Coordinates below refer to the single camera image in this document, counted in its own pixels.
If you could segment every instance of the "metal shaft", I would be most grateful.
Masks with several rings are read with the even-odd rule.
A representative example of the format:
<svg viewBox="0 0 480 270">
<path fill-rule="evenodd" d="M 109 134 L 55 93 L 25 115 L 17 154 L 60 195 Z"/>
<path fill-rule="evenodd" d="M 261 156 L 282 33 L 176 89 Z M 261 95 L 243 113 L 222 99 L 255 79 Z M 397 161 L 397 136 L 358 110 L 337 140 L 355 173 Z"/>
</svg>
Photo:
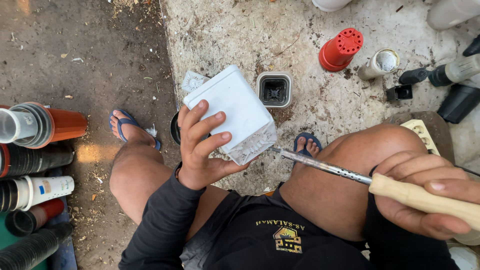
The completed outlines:
<svg viewBox="0 0 480 270">
<path fill-rule="evenodd" d="M 366 176 L 366 175 L 363 175 L 363 174 L 360 174 L 360 173 L 356 173 L 356 172 L 352 172 L 352 171 L 344 169 L 342 167 L 338 167 L 338 166 L 335 166 L 333 164 L 330 164 L 330 163 L 327 163 L 327 162 L 324 162 L 324 161 L 316 160 L 312 157 L 309 157 L 309 156 L 306 156 L 306 155 L 303 155 L 303 154 L 300 154 L 300 153 L 297 153 L 297 152 L 294 152 L 294 151 L 290 151 L 290 150 L 286 150 L 286 149 L 278 149 L 278 148 L 274 148 L 274 147 L 270 147 L 270 149 L 272 151 L 280 153 L 280 155 L 283 158 L 293 160 L 293 161 L 299 162 L 301 164 L 305 164 L 305 165 L 310 166 L 310 167 L 314 167 L 314 168 L 319 169 L 321 171 L 328 172 L 328 173 L 338 175 L 338 176 L 341 176 L 341 177 L 345 177 L 345 178 L 348 178 L 350 180 L 353 180 L 353 181 L 356 181 L 356 182 L 359 182 L 359 183 L 362 183 L 362 184 L 366 184 L 366 185 L 370 185 L 372 183 L 372 178 L 369 177 L 369 176 Z"/>
</svg>

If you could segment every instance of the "foot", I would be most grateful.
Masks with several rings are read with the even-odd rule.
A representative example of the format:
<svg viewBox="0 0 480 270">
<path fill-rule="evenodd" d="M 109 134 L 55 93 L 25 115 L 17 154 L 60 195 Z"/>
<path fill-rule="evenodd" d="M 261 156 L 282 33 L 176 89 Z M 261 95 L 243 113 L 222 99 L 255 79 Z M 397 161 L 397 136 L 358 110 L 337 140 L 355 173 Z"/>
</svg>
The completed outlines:
<svg viewBox="0 0 480 270">
<path fill-rule="evenodd" d="M 314 159 L 317 158 L 318 153 L 320 153 L 320 148 L 318 148 L 317 144 L 314 143 L 312 139 L 308 139 L 307 145 L 305 145 L 305 137 L 300 137 L 297 140 L 297 152 L 300 152 L 305 148 L 307 148 L 307 151 L 310 153 L 310 155 L 312 155 Z M 305 167 L 306 165 L 304 164 L 301 164 L 299 162 L 295 163 L 295 166 L 293 166 L 293 169 L 292 169 L 292 174 Z"/>
<path fill-rule="evenodd" d="M 125 116 L 121 111 L 114 110 L 113 116 L 110 117 L 110 124 L 112 125 L 113 134 L 120 138 L 119 132 L 117 130 L 117 123 L 119 119 L 128 118 Z M 155 147 L 155 139 L 147 133 L 147 131 L 139 128 L 138 126 L 132 124 L 122 124 L 121 131 L 123 132 L 123 136 L 127 141 L 130 140 L 139 140 L 148 142 L 151 147 Z"/>
</svg>

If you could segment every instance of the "dirt ground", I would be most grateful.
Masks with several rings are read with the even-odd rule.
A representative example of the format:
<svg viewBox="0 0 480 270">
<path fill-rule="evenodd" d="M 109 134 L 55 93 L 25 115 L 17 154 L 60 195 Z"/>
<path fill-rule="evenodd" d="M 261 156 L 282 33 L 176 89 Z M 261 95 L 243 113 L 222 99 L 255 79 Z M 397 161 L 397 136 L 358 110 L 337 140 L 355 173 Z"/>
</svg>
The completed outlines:
<svg viewBox="0 0 480 270">
<path fill-rule="evenodd" d="M 122 9 L 107 0 L 2 0 L 0 26 L 0 104 L 36 101 L 88 116 L 66 171 L 75 179 L 67 198 L 73 244 L 79 269 L 116 269 L 136 225 L 108 186 L 123 144 L 109 113 L 121 108 L 144 128 L 155 124 L 166 164 L 180 160 L 168 132 L 177 109 L 158 2 Z"/>
</svg>

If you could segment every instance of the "flip-flop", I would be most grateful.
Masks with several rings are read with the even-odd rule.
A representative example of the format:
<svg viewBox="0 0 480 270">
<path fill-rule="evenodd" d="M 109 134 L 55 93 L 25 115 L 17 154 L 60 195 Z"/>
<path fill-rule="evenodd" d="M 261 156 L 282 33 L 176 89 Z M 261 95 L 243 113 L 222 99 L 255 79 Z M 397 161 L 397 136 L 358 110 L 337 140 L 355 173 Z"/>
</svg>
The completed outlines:
<svg viewBox="0 0 480 270">
<path fill-rule="evenodd" d="M 139 128 L 142 128 L 138 123 L 137 121 L 135 121 L 135 119 L 129 115 L 126 111 L 124 110 L 121 110 L 121 109 L 115 109 L 115 110 L 119 110 L 121 111 L 126 117 L 128 118 L 118 118 L 118 122 L 117 122 L 117 131 L 120 135 L 120 139 L 122 139 L 122 141 L 124 142 L 127 142 L 127 139 L 125 138 L 125 136 L 123 136 L 123 132 L 121 131 L 121 125 L 123 124 L 132 124 L 132 125 L 135 125 L 135 126 L 138 126 Z M 110 113 L 110 115 L 108 116 L 108 125 L 110 127 L 110 130 L 113 131 L 112 129 L 112 124 L 110 124 L 110 121 L 112 120 L 111 117 L 113 116 L 113 111 Z M 155 149 L 157 150 L 160 150 L 160 142 L 158 140 L 155 139 Z"/>
<path fill-rule="evenodd" d="M 307 150 L 307 142 L 308 142 L 308 139 L 312 139 L 314 143 L 317 144 L 317 147 L 320 149 L 320 151 L 322 151 L 322 144 L 320 144 L 320 141 L 317 139 L 317 137 L 313 136 L 312 134 L 308 133 L 308 132 L 304 132 L 304 133 L 300 133 L 296 138 L 295 138 L 295 141 L 293 142 L 293 151 L 294 152 L 297 152 L 297 141 L 299 140 L 300 137 L 304 137 L 305 138 L 305 145 L 303 147 L 302 150 L 300 150 L 300 154 L 303 154 L 305 156 L 309 156 L 311 157 L 312 154 L 310 154 L 310 152 Z"/>
</svg>

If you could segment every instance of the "power strip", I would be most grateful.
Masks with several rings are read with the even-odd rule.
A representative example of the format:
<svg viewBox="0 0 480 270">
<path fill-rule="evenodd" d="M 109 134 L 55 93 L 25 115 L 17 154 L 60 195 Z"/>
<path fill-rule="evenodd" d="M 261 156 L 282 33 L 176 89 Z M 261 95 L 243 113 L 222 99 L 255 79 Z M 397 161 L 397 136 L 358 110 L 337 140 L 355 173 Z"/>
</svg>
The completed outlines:
<svg viewBox="0 0 480 270">
<path fill-rule="evenodd" d="M 401 126 L 404 126 L 408 129 L 411 129 L 413 132 L 415 132 L 420 139 L 423 141 L 425 144 L 425 147 L 430 150 L 432 154 L 439 155 L 437 147 L 435 146 L 435 143 L 432 140 L 432 137 L 428 133 L 427 127 L 425 127 L 425 124 L 423 123 L 422 120 L 417 120 L 417 119 L 412 119 L 408 122 L 405 122 L 401 124 Z"/>
</svg>

